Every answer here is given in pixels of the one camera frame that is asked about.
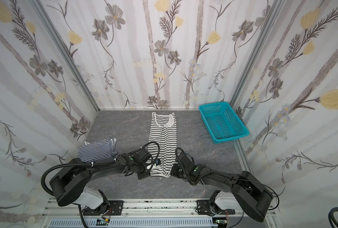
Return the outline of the black white striped tank top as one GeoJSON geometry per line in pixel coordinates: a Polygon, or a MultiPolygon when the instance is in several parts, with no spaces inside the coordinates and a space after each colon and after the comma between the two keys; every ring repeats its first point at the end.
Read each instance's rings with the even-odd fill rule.
{"type": "Polygon", "coordinates": [[[152,113],[149,142],[156,142],[148,145],[148,152],[161,161],[160,167],[150,171],[151,176],[168,178],[171,176],[171,169],[176,163],[175,150],[177,148],[177,120],[175,114],[159,115],[152,113]]]}

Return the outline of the blue white striped tank top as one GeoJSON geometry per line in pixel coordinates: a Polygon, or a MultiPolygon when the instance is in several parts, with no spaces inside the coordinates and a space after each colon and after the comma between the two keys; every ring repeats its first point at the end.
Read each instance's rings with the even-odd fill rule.
{"type": "Polygon", "coordinates": [[[78,148],[78,157],[82,162],[110,160],[117,157],[116,138],[106,138],[96,142],[84,141],[78,148]]]}

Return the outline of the teal plastic basket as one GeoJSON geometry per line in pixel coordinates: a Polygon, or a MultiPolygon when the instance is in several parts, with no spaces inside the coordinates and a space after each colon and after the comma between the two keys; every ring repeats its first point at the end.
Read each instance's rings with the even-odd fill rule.
{"type": "Polygon", "coordinates": [[[237,140],[249,131],[227,102],[203,104],[198,107],[214,144],[237,140]]]}

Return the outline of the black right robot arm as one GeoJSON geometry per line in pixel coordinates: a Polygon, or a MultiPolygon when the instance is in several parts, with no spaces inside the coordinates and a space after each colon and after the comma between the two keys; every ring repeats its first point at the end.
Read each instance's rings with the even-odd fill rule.
{"type": "Polygon", "coordinates": [[[272,188],[261,183],[250,172],[230,174],[205,165],[196,165],[194,159],[180,147],[175,149],[175,156],[177,163],[171,170],[174,177],[187,181],[192,186],[201,182],[231,193],[243,212],[255,221],[263,222],[267,212],[271,210],[273,198],[279,199],[279,195],[272,188]]]}

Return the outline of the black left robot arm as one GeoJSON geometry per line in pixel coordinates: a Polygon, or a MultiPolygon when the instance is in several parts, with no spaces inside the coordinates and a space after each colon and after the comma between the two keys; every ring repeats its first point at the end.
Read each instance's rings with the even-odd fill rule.
{"type": "Polygon", "coordinates": [[[85,215],[105,217],[118,214],[101,190],[90,189],[87,184],[95,179],[122,173],[125,176],[137,174],[138,179],[144,179],[150,175],[159,154],[160,145],[148,142],[138,150],[113,159],[83,162],[76,158],[46,170],[41,177],[41,187],[55,197],[60,207],[77,205],[82,224],[86,227],[85,215]]]}

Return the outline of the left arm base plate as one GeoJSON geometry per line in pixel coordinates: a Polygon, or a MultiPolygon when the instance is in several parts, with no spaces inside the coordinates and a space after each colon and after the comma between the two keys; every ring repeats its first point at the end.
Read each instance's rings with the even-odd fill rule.
{"type": "Polygon", "coordinates": [[[104,201],[100,206],[96,209],[90,209],[85,207],[82,212],[84,216],[120,216],[123,209],[123,200],[109,200],[104,201]]]}

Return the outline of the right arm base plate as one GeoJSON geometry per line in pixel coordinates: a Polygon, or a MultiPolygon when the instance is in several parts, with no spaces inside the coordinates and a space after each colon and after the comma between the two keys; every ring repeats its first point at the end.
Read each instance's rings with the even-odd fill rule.
{"type": "Polygon", "coordinates": [[[220,209],[213,200],[203,200],[199,199],[196,201],[196,213],[198,215],[208,215],[208,216],[216,216],[216,215],[235,215],[235,210],[223,210],[220,209]]]}

